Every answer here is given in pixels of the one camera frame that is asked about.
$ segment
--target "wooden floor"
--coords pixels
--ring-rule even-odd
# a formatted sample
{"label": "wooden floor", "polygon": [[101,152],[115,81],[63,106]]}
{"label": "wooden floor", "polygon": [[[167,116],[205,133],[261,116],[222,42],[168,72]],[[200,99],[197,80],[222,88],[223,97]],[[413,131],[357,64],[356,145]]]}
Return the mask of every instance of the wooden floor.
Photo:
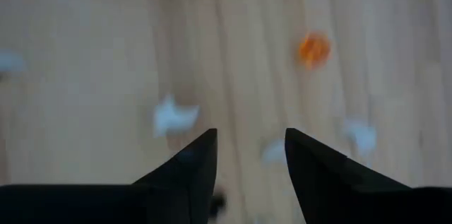
{"label": "wooden floor", "polygon": [[[219,129],[222,223],[299,223],[283,165],[261,151],[303,129],[356,160],[345,119],[377,130],[371,166],[452,185],[451,0],[0,0],[0,48],[28,70],[0,83],[0,180],[132,182]],[[327,65],[299,41],[321,30]],[[153,138],[168,93],[200,105],[190,133]]]}

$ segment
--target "light wooden surface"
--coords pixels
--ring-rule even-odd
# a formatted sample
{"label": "light wooden surface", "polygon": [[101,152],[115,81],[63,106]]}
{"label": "light wooden surface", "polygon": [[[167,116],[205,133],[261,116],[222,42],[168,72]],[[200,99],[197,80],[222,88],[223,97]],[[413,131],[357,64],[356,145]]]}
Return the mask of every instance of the light wooden surface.
{"label": "light wooden surface", "polygon": [[[344,119],[377,130],[372,167],[452,185],[451,0],[0,0],[0,48],[28,70],[0,84],[0,179],[132,182],[219,128],[224,223],[299,223],[287,169],[261,151],[286,127],[364,161]],[[321,30],[328,63],[305,71]],[[167,93],[200,105],[193,131],[153,138]]]}

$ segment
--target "orange object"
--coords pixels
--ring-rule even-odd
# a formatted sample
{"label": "orange object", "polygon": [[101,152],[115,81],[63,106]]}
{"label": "orange object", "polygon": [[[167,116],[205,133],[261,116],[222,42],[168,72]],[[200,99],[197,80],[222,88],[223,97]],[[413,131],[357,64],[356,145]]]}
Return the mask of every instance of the orange object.
{"label": "orange object", "polygon": [[321,33],[309,33],[299,46],[299,60],[308,68],[324,64],[331,51],[330,40]]}

